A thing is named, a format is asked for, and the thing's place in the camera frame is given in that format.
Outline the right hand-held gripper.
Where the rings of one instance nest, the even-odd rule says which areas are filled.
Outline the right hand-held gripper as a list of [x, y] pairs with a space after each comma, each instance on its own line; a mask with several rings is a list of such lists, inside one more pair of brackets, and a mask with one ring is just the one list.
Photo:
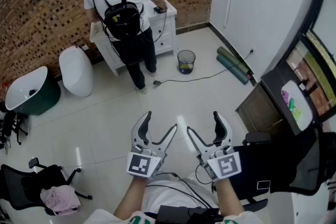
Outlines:
[[[215, 139], [213, 144], [206, 144], [203, 139], [191, 127], [187, 127], [187, 135], [198, 152], [200, 165], [208, 173], [211, 180], [227, 179], [241, 173], [239, 153], [232, 146], [233, 130], [227, 120], [217, 111], [213, 112], [215, 120]], [[215, 145], [223, 148], [214, 150]]]

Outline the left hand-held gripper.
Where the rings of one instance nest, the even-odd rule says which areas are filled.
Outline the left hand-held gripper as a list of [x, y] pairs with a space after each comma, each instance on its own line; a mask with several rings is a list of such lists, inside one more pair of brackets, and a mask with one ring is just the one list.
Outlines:
[[160, 170], [167, 156], [166, 150], [171, 144], [176, 132], [177, 124], [170, 127], [163, 138], [149, 144], [147, 133], [152, 112], [141, 116], [131, 131], [131, 141], [134, 144], [128, 152], [126, 172], [133, 177], [152, 179]]

